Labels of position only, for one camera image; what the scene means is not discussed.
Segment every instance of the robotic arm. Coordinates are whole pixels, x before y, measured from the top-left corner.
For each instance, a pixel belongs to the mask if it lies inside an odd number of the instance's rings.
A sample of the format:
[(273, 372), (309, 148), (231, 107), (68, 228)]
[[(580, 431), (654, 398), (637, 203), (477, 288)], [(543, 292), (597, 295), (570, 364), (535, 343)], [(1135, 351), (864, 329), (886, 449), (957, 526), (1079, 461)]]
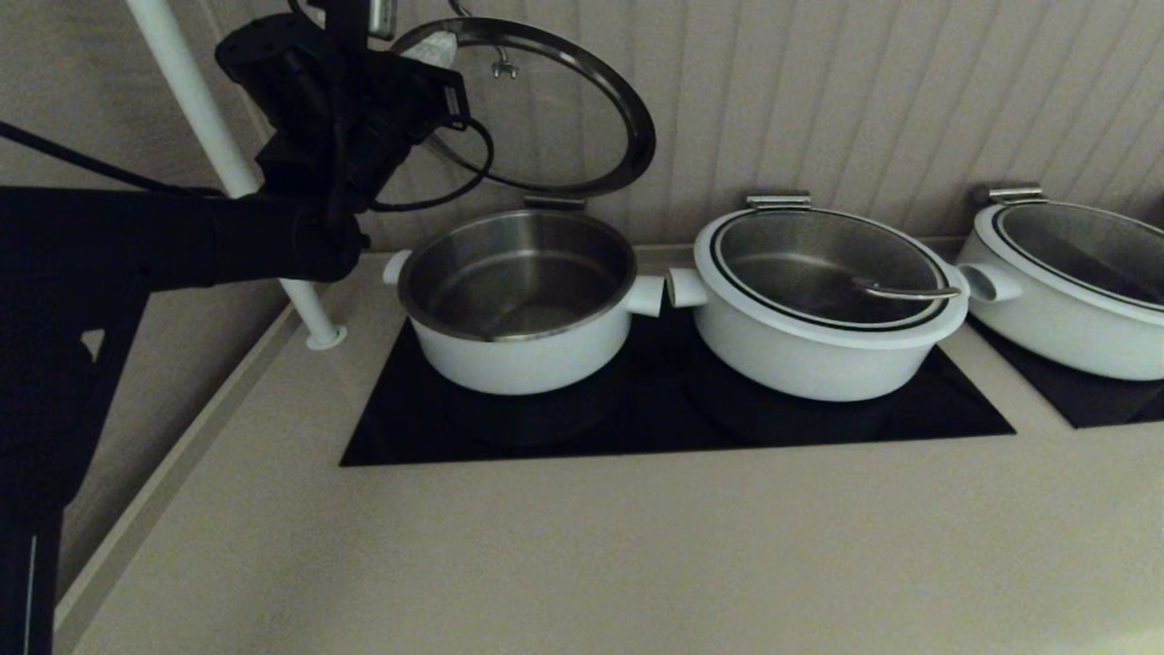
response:
[[(276, 128), (258, 193), (0, 187), (0, 653), (50, 653), (61, 517), (88, 469), (149, 293), (265, 277), (332, 282), (368, 238), (355, 214), (447, 201), (492, 142), (456, 72), (367, 48), (368, 0), (327, 28), (268, 16), (215, 51)], [(490, 157), (414, 205), (376, 194), (434, 129)], [(81, 334), (104, 330), (94, 358)]]

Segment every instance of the wall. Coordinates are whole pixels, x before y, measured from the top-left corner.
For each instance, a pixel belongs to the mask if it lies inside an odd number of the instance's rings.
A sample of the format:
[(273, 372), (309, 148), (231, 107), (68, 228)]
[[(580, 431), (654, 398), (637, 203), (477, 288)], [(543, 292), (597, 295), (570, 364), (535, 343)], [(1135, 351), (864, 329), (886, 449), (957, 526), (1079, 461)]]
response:
[[(196, 47), (213, 36), (196, 3), (175, 2)], [(255, 127), (217, 81), (248, 151)], [(120, 0), (0, 3), (0, 116), (118, 165), (218, 185)], [(0, 142), (0, 184), (120, 187)], [(66, 512), (61, 592), (146, 478), (285, 304), (275, 282), (156, 293), (134, 343), (93, 467)]]
[[(1058, 199), (1164, 215), (1162, 0), (470, 5), (567, 36), (638, 88), (659, 134), (654, 163), (630, 188), (591, 201), (634, 242), (690, 241), (765, 187), (809, 188), (818, 205), (924, 236), (967, 233), (965, 192), (992, 179), (1038, 179)], [(445, 2), (407, 1), (400, 24), (449, 15)], [(587, 157), (569, 129), (539, 135), (519, 147), (528, 157)], [(385, 197), (432, 195), (453, 177), (413, 157)], [(378, 245), (406, 245), (518, 198), (483, 188), (368, 225)]]

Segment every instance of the pot rim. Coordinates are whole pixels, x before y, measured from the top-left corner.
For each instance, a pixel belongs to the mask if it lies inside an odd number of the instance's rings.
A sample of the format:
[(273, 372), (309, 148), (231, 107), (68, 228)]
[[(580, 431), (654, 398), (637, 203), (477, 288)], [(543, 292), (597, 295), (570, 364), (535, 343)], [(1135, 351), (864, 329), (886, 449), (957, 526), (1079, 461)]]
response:
[[(1147, 227), (1152, 232), (1164, 230), (1148, 225), (1147, 222), (1136, 220), (1134, 218), (1119, 214), (1110, 211), (1105, 211), (1095, 207), (1090, 207), (1087, 205), (1079, 205), (1074, 202), (1060, 202), (1060, 201), (1046, 201), (1044, 204), (1081, 208), (1092, 211), (1095, 213), (1101, 213), (1119, 220), (1128, 220), (1138, 226)], [(1062, 293), (1071, 296), (1080, 301), (1087, 302), (1101, 309), (1141, 320), (1144, 322), (1150, 322), (1154, 325), (1164, 326), (1164, 305), (1152, 305), (1149, 302), (1141, 302), (1133, 300), (1130, 298), (1124, 298), (1123, 296), (1112, 293), (1109, 291), (1100, 290), (1086, 282), (1081, 282), (1073, 277), (1067, 276), (1065, 272), (1053, 269), (1049, 264), (1043, 262), (1034, 261), (1032, 257), (1021, 249), (1012, 244), (1000, 232), (995, 221), (995, 218), (1003, 209), (1013, 207), (1014, 205), (1007, 204), (994, 204), (989, 205), (974, 216), (974, 233), (982, 240), (991, 252), (1007, 262), (1008, 264), (1016, 268), (1020, 272), (1023, 272), (1028, 277), (1034, 278), (1037, 282), (1042, 282), (1044, 285), (1055, 289)]]
[[(554, 219), (575, 220), (579, 222), (584, 222), (587, 226), (605, 233), (615, 241), (615, 244), (619, 248), (619, 250), (623, 251), (623, 254), (626, 257), (627, 261), (626, 273), (619, 282), (618, 287), (615, 289), (615, 291), (610, 294), (610, 297), (606, 298), (606, 300), (603, 304), (594, 307), (591, 311), (589, 311), (585, 315), (581, 318), (577, 318), (565, 325), (558, 325), (555, 327), (551, 327), (551, 329), (548, 330), (540, 330), (538, 333), (523, 333), (516, 335), (503, 335), (498, 337), (485, 337), (481, 335), (474, 335), (471, 333), (463, 333), (461, 330), (456, 330), (455, 327), (452, 327), (443, 320), (438, 319), (435, 315), (425, 311), (419, 304), (417, 304), (416, 299), (413, 299), (412, 293), (410, 291), (409, 279), (412, 276), (412, 270), (414, 268), (416, 262), (420, 261), (420, 258), (424, 256), (425, 252), (427, 252), (430, 249), (432, 249), (438, 243), (443, 241), (446, 237), (452, 236), (453, 234), (461, 232), (463, 229), (468, 229), (470, 227), (475, 227), (484, 222), (508, 220), (527, 215), (539, 215), (539, 216), (546, 215), (546, 216), (552, 216)], [(605, 315), (608, 312), (616, 309), (623, 302), (623, 300), (626, 298), (626, 294), (630, 292), (631, 286), (634, 284), (636, 277), (638, 277), (638, 263), (634, 258), (634, 249), (631, 247), (631, 243), (626, 240), (626, 237), (623, 236), (622, 233), (619, 233), (610, 225), (606, 225), (605, 222), (581, 212), (544, 209), (544, 208), (523, 208), (523, 209), (512, 209), (512, 211), (477, 216), (467, 220), (464, 222), (457, 223), (456, 226), (449, 229), (445, 229), (438, 234), (433, 234), (432, 236), (425, 238), (417, 248), (413, 249), (407, 261), (404, 262), (404, 266), (400, 269), (400, 278), (399, 283), (397, 284), (397, 296), (400, 299), (400, 302), (404, 305), (404, 309), (407, 312), (409, 318), (416, 320), (417, 322), (424, 325), (425, 327), (428, 327), (428, 329), (433, 330), (434, 333), (440, 333), (441, 335), (445, 335), (447, 337), (466, 342), (511, 344), (511, 343), (545, 340), (554, 337), (556, 335), (561, 335), (563, 333), (569, 333), (572, 330), (577, 329), (577, 327), (582, 325), (585, 325), (590, 321), (598, 319), (602, 315)]]
[(737, 285), (729, 279), (722, 270), (719, 270), (712, 248), (715, 245), (716, 234), (729, 221), (745, 215), (761, 212), (769, 213), (773, 211), (786, 209), (747, 208), (722, 215), (704, 226), (703, 229), (700, 230), (700, 235), (695, 241), (695, 264), (704, 283), (729, 305), (744, 312), (750, 318), (796, 337), (802, 337), (822, 344), (858, 350), (903, 350), (930, 347), (957, 330), (958, 326), (960, 326), (965, 320), (968, 308), (967, 297), (970, 294), (970, 285), (967, 284), (965, 277), (963, 277), (961, 272), (943, 261), (942, 257), (934, 252), (934, 250), (900, 229), (893, 228), (882, 222), (860, 215), (818, 207), (811, 207), (809, 211), (824, 212), (867, 222), (878, 228), (885, 229), (899, 238), (902, 238), (916, 248), (921, 255), (927, 257), (929, 263), (931, 263), (942, 275), (945, 276), (951, 286), (961, 289), (961, 294), (944, 300), (942, 302), (943, 306), (941, 306), (937, 311), (931, 313), (923, 312), (924, 316), (921, 318), (920, 321), (918, 315), (910, 316), (907, 319), (907, 323), (902, 326), (894, 326), (893, 323), (868, 323), (867, 326), (853, 323), (852, 326), (849, 326), (849, 323), (844, 322), (829, 325), (817, 320), (805, 320), (761, 304), (737, 287)]

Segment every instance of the lid hinge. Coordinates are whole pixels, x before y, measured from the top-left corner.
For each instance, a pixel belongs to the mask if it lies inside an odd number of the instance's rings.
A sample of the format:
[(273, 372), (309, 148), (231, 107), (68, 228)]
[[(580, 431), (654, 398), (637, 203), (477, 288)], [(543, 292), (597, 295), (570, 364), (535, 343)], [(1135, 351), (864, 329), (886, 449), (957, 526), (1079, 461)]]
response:
[(776, 191), (748, 193), (746, 197), (748, 208), (811, 208), (812, 198), (808, 191)]
[(1046, 195), (1038, 181), (993, 185), (981, 184), (970, 192), (970, 198), (978, 205), (1017, 205), (1023, 202), (1045, 202)]
[(560, 195), (524, 195), (525, 206), (531, 209), (584, 211), (585, 198), (562, 198)]

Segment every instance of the cooktop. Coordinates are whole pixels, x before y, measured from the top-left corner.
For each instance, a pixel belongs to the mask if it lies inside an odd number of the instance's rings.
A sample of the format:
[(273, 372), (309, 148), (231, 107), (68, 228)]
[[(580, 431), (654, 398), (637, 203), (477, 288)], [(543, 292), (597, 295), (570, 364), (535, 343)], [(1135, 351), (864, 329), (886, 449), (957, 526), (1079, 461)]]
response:
[(974, 316), (967, 320), (1072, 427), (1164, 421), (1164, 380), (1130, 383), (1076, 371), (1015, 346)]
[(934, 349), (901, 390), (860, 403), (774, 392), (700, 341), (691, 309), (636, 315), (594, 376), (530, 397), (464, 390), (433, 370), (405, 322), (341, 467), (895, 442), (1014, 429)]

